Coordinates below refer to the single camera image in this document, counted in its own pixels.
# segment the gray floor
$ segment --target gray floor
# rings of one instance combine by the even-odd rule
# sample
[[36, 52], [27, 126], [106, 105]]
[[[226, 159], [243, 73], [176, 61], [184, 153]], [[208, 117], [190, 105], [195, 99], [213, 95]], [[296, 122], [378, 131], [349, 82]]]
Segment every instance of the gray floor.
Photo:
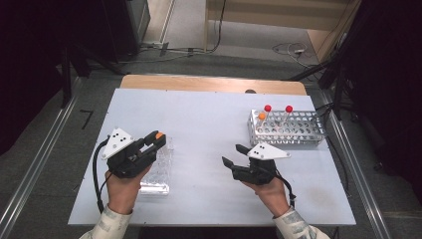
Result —
[[[175, 19], [178, 18], [180, 17], [174, 14], [171, 23], [174, 24]], [[199, 28], [194, 28], [191, 33], [202, 36]], [[242, 44], [237, 45], [241, 48], [230, 47], [236, 43], [238, 38], [232, 40], [224, 38], [221, 48], [215, 54], [196, 55], [190, 58], [179, 58], [185, 55], [176, 53], [167, 53], [164, 57], [159, 58], [158, 51], [150, 50], [142, 52], [135, 59], [121, 62], [118, 66], [125, 72], [132, 74], [175, 74], [269, 81], [283, 80], [300, 73], [304, 66], [295, 62], [290, 56], [282, 56], [273, 52], [271, 47], [273, 44], [279, 43], [308, 41], [309, 39], [304, 38], [301, 35], [302, 33], [302, 31], [298, 31], [297, 34], [293, 35], [284, 34], [285, 37], [286, 35], [289, 36], [287, 38], [275, 35], [277, 41], [266, 40], [267, 45], [261, 44], [263, 42], [253, 45], [256, 41], [242, 42]], [[177, 30], [171, 24], [166, 35], [166, 40], [170, 42], [169, 47], [174, 48], [201, 47], [202, 40], [198, 39], [190, 37], [190, 35], [180, 34], [180, 30]], [[264, 45], [267, 46], [266, 49], [260, 49]], [[254, 49], [254, 54], [248, 53], [252, 50], [245, 49]], [[310, 58], [307, 61], [308, 64], [316, 62], [315, 58]], [[113, 90], [118, 88], [122, 78], [122, 76], [116, 76], [98, 65], [93, 65], [96, 70], [92, 72], [89, 79], [82, 79], [82, 87], [78, 91], [78, 98], [73, 110], [57, 138], [56, 144], [52, 147], [48, 160], [36, 180], [9, 238], [79, 238], [91, 228], [68, 226], [67, 222]], [[323, 105], [321, 90], [316, 84], [318, 77], [320, 77], [320, 74], [302, 80], [316, 107]], [[15, 145], [0, 156], [0, 208], [2, 212], [6, 209], [8, 200], [20, 184], [23, 175], [34, 160], [44, 138], [60, 112], [61, 100], [62, 94], [57, 93], [28, 125]], [[84, 129], [83, 125], [86, 123], [87, 114], [81, 113], [81, 110], [94, 111], [92, 118]], [[342, 113], [347, 135], [352, 142], [359, 164], [370, 184], [379, 208], [384, 214], [391, 237], [420, 238], [422, 208], [415, 198], [411, 186], [400, 177], [389, 176], [382, 170], [373, 170], [372, 167], [377, 159], [364, 131], [358, 122], [350, 120], [349, 112]], [[328, 124], [327, 129], [329, 137], [334, 141], [335, 148], [340, 152], [340, 158], [343, 159], [332, 126]], [[332, 151], [332, 155], [340, 178], [345, 182], [340, 158], [336, 156], [334, 151]], [[351, 195], [349, 202], [357, 225], [341, 227], [340, 238], [376, 238], [353, 178], [348, 171], [346, 173], [349, 180], [348, 192]], [[333, 231], [333, 228], [322, 229], [328, 234]], [[125, 238], [137, 238], [138, 233], [139, 228], [129, 228]]]

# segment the hand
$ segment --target hand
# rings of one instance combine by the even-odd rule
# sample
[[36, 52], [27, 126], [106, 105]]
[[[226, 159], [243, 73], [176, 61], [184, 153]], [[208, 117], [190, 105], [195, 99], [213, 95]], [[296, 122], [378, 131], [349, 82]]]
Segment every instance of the hand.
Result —
[[108, 191], [108, 208], [116, 213], [128, 215], [131, 213], [137, 193], [140, 189], [140, 180], [152, 167], [149, 166], [134, 178], [118, 178], [112, 175], [106, 182]]
[[255, 191], [255, 194], [260, 197], [275, 218], [282, 216], [289, 210], [285, 184], [280, 179], [275, 177], [265, 185], [255, 185], [244, 181], [242, 183]]

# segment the sleeve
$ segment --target sleeve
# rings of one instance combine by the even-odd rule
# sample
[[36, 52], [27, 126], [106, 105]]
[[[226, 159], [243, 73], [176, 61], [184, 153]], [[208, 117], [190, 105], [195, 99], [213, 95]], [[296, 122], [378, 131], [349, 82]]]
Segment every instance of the sleeve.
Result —
[[273, 220], [285, 239], [329, 239], [319, 229], [310, 226], [294, 208]]
[[131, 215], [121, 215], [106, 207], [94, 229], [85, 233], [80, 239], [121, 239]]

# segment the table surface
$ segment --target table surface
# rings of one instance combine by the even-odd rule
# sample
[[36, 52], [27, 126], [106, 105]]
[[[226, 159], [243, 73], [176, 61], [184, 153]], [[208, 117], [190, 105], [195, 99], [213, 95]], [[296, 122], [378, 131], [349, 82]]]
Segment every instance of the table surface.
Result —
[[[133, 78], [142, 82], [142, 79], [154, 76], [125, 77], [121, 86], [125, 87], [125, 80]], [[198, 77], [189, 78], [189, 81], [202, 80]], [[273, 225], [268, 209], [250, 188], [233, 180], [231, 171], [224, 167], [221, 159], [226, 156], [238, 165], [248, 163], [248, 158], [236, 151], [235, 144], [249, 146], [246, 126], [249, 112], [265, 104], [274, 109], [285, 104], [293, 105], [298, 111], [314, 109], [308, 96], [117, 89], [98, 142], [119, 126], [136, 138], [152, 130], [162, 130], [172, 137], [174, 146], [170, 193], [167, 196], [138, 196], [130, 223], [149, 226]], [[319, 145], [286, 146], [283, 150], [292, 157], [279, 159], [276, 164], [291, 183], [298, 197], [296, 208], [302, 216], [314, 225], [354, 225], [325, 140]], [[99, 219], [91, 168], [92, 161], [69, 219], [71, 225], [94, 225]], [[99, 175], [104, 175], [106, 162], [99, 160], [98, 169]]]

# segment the test tube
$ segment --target test tube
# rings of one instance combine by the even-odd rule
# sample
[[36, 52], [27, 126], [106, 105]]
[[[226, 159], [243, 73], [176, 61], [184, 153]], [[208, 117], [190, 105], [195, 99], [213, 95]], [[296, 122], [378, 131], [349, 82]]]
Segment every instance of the test tube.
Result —
[[256, 128], [261, 127], [261, 126], [263, 125], [263, 122], [264, 122], [265, 118], [266, 118], [265, 113], [260, 113], [260, 114], [258, 115], [258, 121], [257, 121], [257, 126], [256, 126]]
[[290, 115], [290, 113], [293, 111], [293, 107], [292, 106], [286, 106], [286, 110], [285, 110], [285, 115], [284, 115], [284, 121], [288, 120], [288, 117]]

